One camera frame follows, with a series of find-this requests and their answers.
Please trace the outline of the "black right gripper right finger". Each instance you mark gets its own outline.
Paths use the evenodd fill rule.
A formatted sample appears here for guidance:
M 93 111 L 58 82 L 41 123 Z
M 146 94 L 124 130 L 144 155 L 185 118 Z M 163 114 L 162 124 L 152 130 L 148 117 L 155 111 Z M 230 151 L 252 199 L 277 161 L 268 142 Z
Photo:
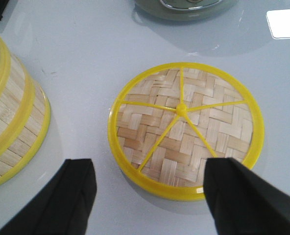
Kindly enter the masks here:
M 290 235 L 290 196 L 235 159 L 208 159 L 203 189 L 219 235 Z

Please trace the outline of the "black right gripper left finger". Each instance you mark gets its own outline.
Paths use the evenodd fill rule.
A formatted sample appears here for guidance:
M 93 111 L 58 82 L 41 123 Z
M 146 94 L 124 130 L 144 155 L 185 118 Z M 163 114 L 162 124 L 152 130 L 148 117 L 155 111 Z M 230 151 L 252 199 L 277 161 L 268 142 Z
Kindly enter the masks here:
M 0 235 L 83 235 L 96 193 L 92 160 L 67 159 Z

